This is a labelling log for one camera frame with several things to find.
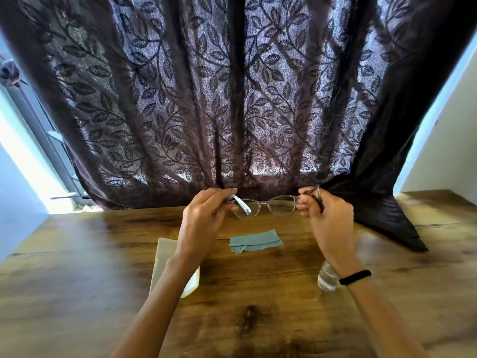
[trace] right hand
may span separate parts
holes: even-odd
[[[298,190],[300,199],[297,209],[301,215],[310,217],[313,236],[325,259],[340,277],[355,273],[358,264],[353,243],[353,206],[342,198],[321,190],[325,210],[321,214],[318,190],[313,192],[315,198],[306,195],[313,187]]]

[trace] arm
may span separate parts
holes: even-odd
[[[236,191],[200,191],[184,209],[176,253],[110,358],[158,357],[182,291],[217,238],[225,212],[237,209],[224,204]]]
[[[300,189],[300,193],[312,187]],[[325,210],[320,213],[316,200],[301,195],[297,209],[310,217],[313,236],[326,260],[340,278],[364,270],[353,245],[353,207],[341,198],[321,190]],[[380,358],[428,357],[412,336],[408,326],[393,309],[371,277],[348,286]]]

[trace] clear glass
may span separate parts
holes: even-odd
[[[321,266],[318,275],[318,286],[327,293],[332,293],[336,290],[340,278],[336,275],[330,264],[325,260]]]
[[[243,208],[237,201],[232,201],[233,204],[238,206],[238,210],[234,211],[235,216],[239,219],[250,219],[257,216],[260,212],[261,205],[266,205],[270,212],[276,216],[284,217],[291,215],[297,205],[297,197],[292,195],[281,195],[274,197],[266,202],[259,202],[252,198],[242,198],[248,207],[252,210],[252,213],[247,215]]]

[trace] left hand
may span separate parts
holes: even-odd
[[[176,258],[195,271],[217,239],[226,211],[239,208],[227,203],[236,188],[200,191],[184,209],[177,241]]]

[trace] black wristband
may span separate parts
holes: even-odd
[[[355,272],[353,275],[340,279],[340,284],[346,286],[352,283],[356,283],[358,280],[367,278],[369,276],[371,276],[371,271],[362,270],[359,272]]]

